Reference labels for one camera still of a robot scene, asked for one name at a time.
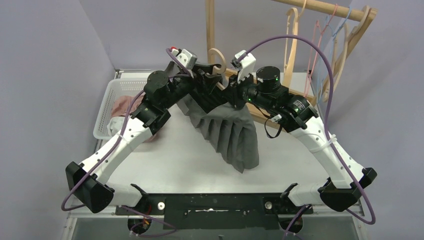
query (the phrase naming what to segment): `wooden rod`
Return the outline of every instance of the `wooden rod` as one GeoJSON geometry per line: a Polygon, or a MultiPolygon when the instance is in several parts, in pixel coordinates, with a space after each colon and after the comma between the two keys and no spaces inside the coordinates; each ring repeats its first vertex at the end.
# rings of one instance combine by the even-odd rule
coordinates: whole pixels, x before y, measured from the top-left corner
{"type": "Polygon", "coordinates": [[[206,47],[207,62],[213,64],[215,57],[209,54],[209,49],[215,48],[215,0],[205,0],[206,9],[206,47]]]}
{"type": "MultiPolygon", "coordinates": [[[[305,0],[272,0],[272,1],[296,6],[299,8],[302,8],[305,3],[305,0]]],[[[317,0],[307,0],[305,5],[305,9],[309,9],[309,10],[313,10],[316,12],[329,14],[329,15],[333,14],[335,7],[336,5],[334,4],[323,2],[323,1],[317,1],[317,0]]],[[[338,5],[337,11],[335,12],[334,15],[337,17],[346,18],[348,13],[349,13],[348,7],[338,5]]],[[[357,21],[357,22],[360,22],[363,17],[364,17],[364,12],[358,9],[352,9],[349,15],[350,20],[357,21]]]]}

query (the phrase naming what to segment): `wooden clothes rack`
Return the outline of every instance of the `wooden clothes rack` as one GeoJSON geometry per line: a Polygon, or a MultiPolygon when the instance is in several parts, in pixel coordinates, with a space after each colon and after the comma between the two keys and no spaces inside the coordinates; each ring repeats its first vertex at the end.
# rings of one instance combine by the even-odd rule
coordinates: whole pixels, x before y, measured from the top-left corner
{"type": "MultiPolygon", "coordinates": [[[[336,5],[318,1],[318,0],[272,0],[274,2],[284,3],[288,5],[292,5],[295,7],[304,7],[305,9],[309,9],[312,11],[320,12],[323,14],[332,15],[334,12],[334,9],[336,5]]],[[[205,10],[206,10],[206,46],[207,50],[215,48],[215,0],[205,0],[205,10]]],[[[371,22],[374,20],[374,18],[377,15],[377,9],[370,8],[368,6],[365,6],[362,10],[358,9],[352,9],[349,14],[349,8],[344,6],[337,6],[337,10],[335,11],[335,16],[340,18],[346,18],[349,20],[353,20],[356,22],[359,22],[358,28],[354,29],[349,35],[348,35],[348,43],[347,43],[347,54],[346,59],[349,57],[351,52],[354,50],[355,46],[358,44],[359,40],[364,35],[365,31],[370,26],[371,22]]],[[[334,66],[334,72],[333,75],[336,75],[339,70],[341,69],[341,65],[343,63],[343,54],[341,54],[334,66]]],[[[210,64],[214,63],[214,56],[211,54],[208,54],[208,62],[210,64]]],[[[227,68],[225,71],[225,76],[229,77],[233,74],[236,74],[237,71],[233,69],[227,68]]],[[[323,86],[324,90],[326,89],[326,86],[328,85],[329,77],[324,80],[323,86]]],[[[302,92],[290,89],[290,93],[296,94],[296,95],[303,95],[302,92]]],[[[307,97],[307,99],[310,101],[310,103],[315,106],[317,104],[317,95],[315,94],[314,97],[307,97]]],[[[253,119],[257,122],[264,123],[266,118],[263,116],[263,114],[257,110],[254,106],[247,103],[247,107],[249,108],[250,113],[253,116],[253,119]]],[[[277,124],[269,124],[271,127],[278,128],[277,124]]]]}

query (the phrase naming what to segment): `gray cloth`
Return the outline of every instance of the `gray cloth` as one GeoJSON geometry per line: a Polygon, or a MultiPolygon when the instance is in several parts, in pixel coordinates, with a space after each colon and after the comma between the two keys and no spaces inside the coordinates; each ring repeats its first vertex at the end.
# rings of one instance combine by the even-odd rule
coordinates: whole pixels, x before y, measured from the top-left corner
{"type": "Polygon", "coordinates": [[[177,105],[190,117],[193,126],[200,129],[204,139],[237,171],[243,173],[259,165],[256,128],[247,106],[236,110],[227,102],[206,114],[190,95],[177,105]]]}

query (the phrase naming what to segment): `cable tie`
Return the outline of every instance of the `cable tie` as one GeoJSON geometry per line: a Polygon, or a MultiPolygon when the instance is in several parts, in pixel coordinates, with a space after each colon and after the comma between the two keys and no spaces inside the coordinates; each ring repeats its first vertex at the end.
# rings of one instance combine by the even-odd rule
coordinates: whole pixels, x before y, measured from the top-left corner
{"type": "Polygon", "coordinates": [[[124,136],[122,136],[120,133],[117,133],[117,135],[122,139],[122,140],[124,140],[128,145],[130,145],[130,142],[128,141],[128,140],[126,140],[125,138],[124,138],[124,136]]]}
{"type": "Polygon", "coordinates": [[[324,143],[323,145],[321,145],[319,147],[309,149],[309,152],[312,153],[312,154],[317,153],[317,152],[321,152],[322,150],[326,149],[328,146],[330,146],[332,143],[335,143],[335,142],[337,142],[337,137],[336,137],[335,134],[333,134],[333,135],[331,135],[330,139],[326,143],[324,143]]]}

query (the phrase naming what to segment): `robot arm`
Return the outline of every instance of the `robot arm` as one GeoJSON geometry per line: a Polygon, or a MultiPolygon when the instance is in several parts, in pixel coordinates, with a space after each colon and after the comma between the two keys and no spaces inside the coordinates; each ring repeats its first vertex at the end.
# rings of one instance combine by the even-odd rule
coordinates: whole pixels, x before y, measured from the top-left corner
{"type": "MultiPolygon", "coordinates": [[[[177,103],[187,94],[205,106],[202,96],[215,91],[215,85],[222,80],[221,75],[213,75],[213,68],[221,67],[220,64],[202,65],[195,64],[196,55],[185,50],[172,48],[169,54],[175,61],[189,69],[190,75],[179,74],[170,78],[169,71],[174,66],[171,62],[167,70],[154,71],[147,78],[144,86],[145,96],[137,109],[130,114],[124,132],[113,136],[101,149],[80,164],[71,162],[66,167],[66,178],[70,190],[76,185],[74,195],[93,213],[98,213],[107,206],[126,205],[134,207],[141,202],[146,193],[135,184],[115,184],[108,182],[115,169],[127,158],[127,156],[141,143],[156,134],[171,117],[168,108],[177,103]],[[117,140],[119,144],[91,174],[80,183],[91,169],[103,156],[113,149],[117,140]]],[[[213,104],[208,104],[210,111],[225,103],[223,98],[217,98],[213,104]]]]}
{"type": "MultiPolygon", "coordinates": [[[[236,58],[245,51],[236,54],[236,58]]],[[[110,151],[121,138],[116,149],[95,169],[78,187],[74,195],[93,213],[98,213],[109,205],[137,206],[146,193],[135,184],[114,184],[109,177],[119,164],[141,143],[154,135],[171,117],[168,108],[187,94],[206,112],[229,102],[236,109],[251,103],[265,109],[269,119],[280,125],[280,130],[299,139],[315,156],[327,171],[329,178],[309,185],[292,184],[282,195],[283,201],[293,206],[306,204],[325,204],[335,211],[344,211],[355,204],[361,197],[353,180],[340,161],[324,134],[324,126],[317,111],[300,95],[289,93],[289,89],[280,84],[280,70],[267,66],[256,73],[258,83],[254,83],[251,72],[256,59],[249,53],[240,62],[233,61],[239,69],[237,75],[229,78],[228,87],[220,90],[216,87],[222,81],[221,75],[213,75],[213,67],[219,64],[195,64],[196,56],[189,51],[172,49],[170,55],[178,65],[190,68],[188,76],[170,79],[164,71],[155,71],[149,75],[144,87],[145,97],[137,110],[133,112],[124,129],[123,135],[117,133],[98,152],[80,164],[71,162],[66,167],[69,189],[73,189],[80,180],[110,151]]],[[[332,140],[344,159],[348,160],[350,170],[363,188],[367,187],[377,176],[372,168],[363,168],[332,140]]]]}
{"type": "Polygon", "coordinates": [[[229,95],[228,101],[236,108],[251,103],[265,109],[270,114],[266,117],[278,123],[280,130],[283,128],[305,145],[329,175],[329,178],[323,179],[322,182],[307,185],[294,183],[282,194],[282,198],[298,207],[307,204],[325,204],[338,212],[355,204],[361,193],[330,144],[333,143],[346,160],[349,170],[362,188],[371,184],[377,173],[374,169],[364,168],[353,160],[337,142],[335,135],[330,141],[327,140],[323,121],[318,117],[317,111],[306,98],[289,93],[289,89],[280,84],[278,68],[273,66],[260,68],[256,72],[257,84],[253,83],[252,74],[247,72],[254,68],[255,58],[249,53],[240,62],[237,61],[245,52],[243,50],[237,53],[232,61],[239,72],[238,76],[233,75],[229,78],[229,88],[226,90],[233,94],[229,95]]]}

